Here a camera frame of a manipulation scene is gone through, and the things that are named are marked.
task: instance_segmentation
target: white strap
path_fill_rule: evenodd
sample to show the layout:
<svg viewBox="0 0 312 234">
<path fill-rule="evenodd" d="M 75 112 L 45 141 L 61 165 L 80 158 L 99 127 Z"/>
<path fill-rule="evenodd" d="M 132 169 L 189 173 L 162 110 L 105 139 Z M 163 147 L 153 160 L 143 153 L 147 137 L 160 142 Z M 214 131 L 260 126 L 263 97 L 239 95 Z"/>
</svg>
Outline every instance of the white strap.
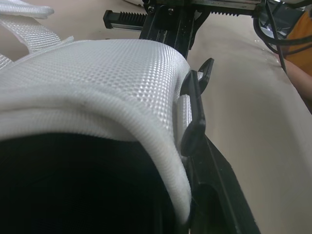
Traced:
<svg viewBox="0 0 312 234">
<path fill-rule="evenodd" d="M 55 33 L 34 19 L 46 19 L 53 13 L 54 10 L 47 6 L 34 6 L 20 0 L 0 0 L 0 24 L 25 44 L 29 53 L 60 42 Z"/>
<path fill-rule="evenodd" d="M 182 95 L 177 101 L 177 131 L 176 131 L 176 147 L 181 150 L 181 141 L 186 128 L 192 122 L 192 109 L 190 96 Z"/>
<path fill-rule="evenodd" d="M 11 16 L 28 16 L 46 19 L 54 10 L 48 6 L 35 6 L 20 0 L 0 0 L 0 14 Z"/>
<path fill-rule="evenodd" d="M 5 67 L 6 65 L 8 65 L 9 63 L 11 63 L 12 60 L 7 58 L 6 56 L 0 54 L 0 70 Z"/>
<path fill-rule="evenodd" d="M 31 17 L 0 15 L 0 24 L 10 30 L 21 43 L 25 44 L 29 53 L 60 42 L 55 33 Z"/>
</svg>

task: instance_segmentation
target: white mesh fabric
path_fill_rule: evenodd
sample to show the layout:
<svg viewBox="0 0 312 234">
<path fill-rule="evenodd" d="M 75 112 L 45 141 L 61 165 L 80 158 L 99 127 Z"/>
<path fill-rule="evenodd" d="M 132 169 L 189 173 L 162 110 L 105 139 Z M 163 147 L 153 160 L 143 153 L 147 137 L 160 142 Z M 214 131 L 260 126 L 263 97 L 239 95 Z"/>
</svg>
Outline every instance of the white mesh fabric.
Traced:
<svg viewBox="0 0 312 234">
<path fill-rule="evenodd" d="M 191 194 L 173 112 L 189 69 L 176 50 L 153 41 L 83 41 L 41 50 L 0 71 L 0 139 L 70 132 L 138 140 L 185 223 Z"/>
</svg>

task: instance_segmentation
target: white textured fabric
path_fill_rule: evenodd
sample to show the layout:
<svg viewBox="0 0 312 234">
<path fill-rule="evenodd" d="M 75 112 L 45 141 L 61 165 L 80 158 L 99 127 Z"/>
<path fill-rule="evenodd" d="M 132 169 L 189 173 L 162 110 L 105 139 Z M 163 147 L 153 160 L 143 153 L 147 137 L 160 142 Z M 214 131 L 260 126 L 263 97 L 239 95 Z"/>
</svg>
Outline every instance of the white textured fabric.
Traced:
<svg viewBox="0 0 312 234">
<path fill-rule="evenodd" d="M 202 72 L 197 72 L 197 78 L 198 80 L 202 79 L 203 78 L 203 73 Z"/>
<path fill-rule="evenodd" d="M 0 0 L 0 14 L 46 19 L 54 13 L 48 6 L 34 6 L 20 0 Z"/>
<path fill-rule="evenodd" d="M 191 193 L 173 112 L 189 65 L 164 44 L 81 41 L 28 55 L 0 72 L 0 139 L 70 132 L 138 140 L 185 223 Z"/>
<path fill-rule="evenodd" d="M 0 15 L 0 24 L 25 44 L 30 53 L 60 42 L 55 33 L 31 17 Z"/>
<path fill-rule="evenodd" d="M 12 63 L 11 59 L 7 58 L 6 56 L 0 54 L 0 70 L 5 67 L 6 65 Z"/>
<path fill-rule="evenodd" d="M 179 151 L 181 150 L 181 141 L 182 141 L 183 134 L 191 122 L 192 122 L 192 109 L 191 109 L 190 96 L 185 94 L 185 95 L 180 96 L 177 101 L 176 147 L 178 148 Z"/>
</svg>

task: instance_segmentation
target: screw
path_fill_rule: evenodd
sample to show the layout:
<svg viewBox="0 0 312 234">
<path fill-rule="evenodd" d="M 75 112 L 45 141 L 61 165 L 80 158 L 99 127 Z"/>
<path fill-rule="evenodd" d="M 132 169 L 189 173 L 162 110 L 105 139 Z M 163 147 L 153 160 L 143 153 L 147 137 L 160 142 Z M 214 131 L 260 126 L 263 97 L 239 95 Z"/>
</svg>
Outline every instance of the screw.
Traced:
<svg viewBox="0 0 312 234">
<path fill-rule="evenodd" d="M 172 15 L 174 13 L 174 9 L 173 8 L 169 8 L 168 9 L 168 13 L 169 13 L 169 15 Z"/>
<path fill-rule="evenodd" d="M 155 11 L 155 8 L 153 6 L 149 6 L 148 7 L 148 12 L 149 13 L 154 13 L 154 11 Z"/>
</svg>

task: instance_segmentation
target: person's arm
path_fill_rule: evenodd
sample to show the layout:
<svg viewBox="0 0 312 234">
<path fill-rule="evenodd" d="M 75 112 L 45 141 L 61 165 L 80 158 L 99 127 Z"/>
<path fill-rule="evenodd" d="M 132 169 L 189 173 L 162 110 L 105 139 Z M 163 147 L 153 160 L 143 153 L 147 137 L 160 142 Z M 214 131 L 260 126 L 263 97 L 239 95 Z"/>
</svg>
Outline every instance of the person's arm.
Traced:
<svg viewBox="0 0 312 234">
<path fill-rule="evenodd" d="M 298 93 L 308 100 L 312 100 L 312 77 L 293 63 L 285 60 L 287 76 Z"/>
</svg>

